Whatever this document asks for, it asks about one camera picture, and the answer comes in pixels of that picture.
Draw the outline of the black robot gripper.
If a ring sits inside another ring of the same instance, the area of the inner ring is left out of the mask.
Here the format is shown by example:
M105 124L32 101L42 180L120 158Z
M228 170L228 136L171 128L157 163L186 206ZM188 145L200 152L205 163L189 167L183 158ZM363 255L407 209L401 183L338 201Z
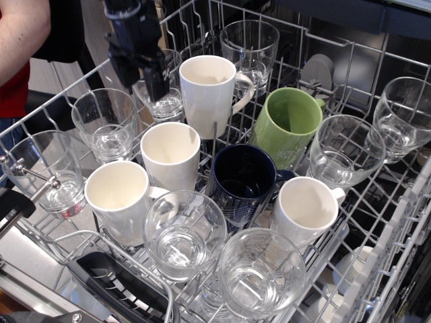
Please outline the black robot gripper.
M144 81L150 100L156 102L170 90L169 69L158 46L162 36L154 1L105 1L104 13L113 31L106 35L110 63L125 89L140 80L138 67L145 67Z

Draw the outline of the person forearm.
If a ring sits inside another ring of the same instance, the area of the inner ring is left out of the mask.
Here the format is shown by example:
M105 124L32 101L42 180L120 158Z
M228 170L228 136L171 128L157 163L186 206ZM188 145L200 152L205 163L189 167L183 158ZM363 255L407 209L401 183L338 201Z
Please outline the person forearm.
M1 85L30 60L51 32L48 1L1 2Z

